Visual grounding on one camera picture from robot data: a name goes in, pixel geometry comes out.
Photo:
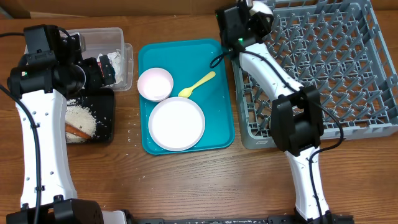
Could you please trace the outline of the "red snack wrapper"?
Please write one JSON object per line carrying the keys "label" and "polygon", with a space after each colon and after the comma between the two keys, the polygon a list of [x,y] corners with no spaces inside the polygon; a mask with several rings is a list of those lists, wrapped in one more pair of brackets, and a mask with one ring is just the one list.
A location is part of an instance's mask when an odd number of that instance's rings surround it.
{"label": "red snack wrapper", "polygon": [[103,69],[102,69],[101,62],[97,62],[97,64],[98,64],[98,66],[99,66],[99,69],[101,70],[101,73],[103,74]]}

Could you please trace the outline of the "white bowl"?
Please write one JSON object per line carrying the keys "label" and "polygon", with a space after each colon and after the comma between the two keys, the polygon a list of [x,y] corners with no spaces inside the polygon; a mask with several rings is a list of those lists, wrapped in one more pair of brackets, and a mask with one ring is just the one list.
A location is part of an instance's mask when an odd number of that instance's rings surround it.
{"label": "white bowl", "polygon": [[249,13],[250,15],[255,15],[255,13],[261,12],[265,15],[273,15],[273,12],[269,6],[261,1],[253,1],[252,8],[250,8]]}

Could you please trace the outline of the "white tissue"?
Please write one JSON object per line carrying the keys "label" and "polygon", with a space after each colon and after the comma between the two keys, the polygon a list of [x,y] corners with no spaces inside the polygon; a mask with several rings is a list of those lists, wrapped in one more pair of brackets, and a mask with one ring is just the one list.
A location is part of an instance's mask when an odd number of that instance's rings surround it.
{"label": "white tissue", "polygon": [[118,85],[124,80],[122,73],[122,59],[120,49],[106,55],[99,54],[97,56],[97,62],[101,62],[103,69],[104,86]]}

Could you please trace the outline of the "orange carrot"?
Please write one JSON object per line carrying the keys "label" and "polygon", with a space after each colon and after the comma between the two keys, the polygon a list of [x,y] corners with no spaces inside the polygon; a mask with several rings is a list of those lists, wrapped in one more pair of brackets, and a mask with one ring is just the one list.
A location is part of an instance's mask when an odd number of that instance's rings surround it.
{"label": "orange carrot", "polygon": [[68,124],[68,123],[65,124],[65,131],[66,131],[67,133],[70,133],[70,134],[74,134],[74,135],[76,135],[76,136],[79,136],[79,137],[81,137],[81,138],[83,138],[83,139],[91,139],[91,136],[90,136],[90,135],[84,133],[83,131],[80,131],[79,129],[75,128],[74,126],[71,126],[71,125]]}

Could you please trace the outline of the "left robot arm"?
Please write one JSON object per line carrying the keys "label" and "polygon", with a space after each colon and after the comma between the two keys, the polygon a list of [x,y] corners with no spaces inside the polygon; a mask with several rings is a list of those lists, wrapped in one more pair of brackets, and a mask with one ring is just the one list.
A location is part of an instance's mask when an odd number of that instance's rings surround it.
{"label": "left robot arm", "polygon": [[55,25],[26,27],[28,52],[1,87],[15,101],[22,126],[24,186],[21,209],[8,223],[132,223],[127,210],[104,211],[77,197],[65,135],[67,97],[113,84],[107,56],[85,59],[81,40]]}

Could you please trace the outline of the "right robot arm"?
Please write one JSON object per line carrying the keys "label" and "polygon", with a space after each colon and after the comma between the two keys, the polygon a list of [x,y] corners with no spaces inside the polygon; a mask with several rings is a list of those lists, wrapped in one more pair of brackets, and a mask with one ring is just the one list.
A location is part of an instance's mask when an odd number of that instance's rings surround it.
{"label": "right robot arm", "polygon": [[259,84],[272,102],[271,137],[287,156],[292,171],[295,214],[269,217],[268,223],[353,223],[350,215],[331,213],[323,193],[319,155],[327,109],[320,102],[320,92],[292,78],[264,42],[272,31],[272,10],[262,2],[237,1],[216,9],[215,16],[224,51],[210,67],[226,56],[237,57],[241,69]]}

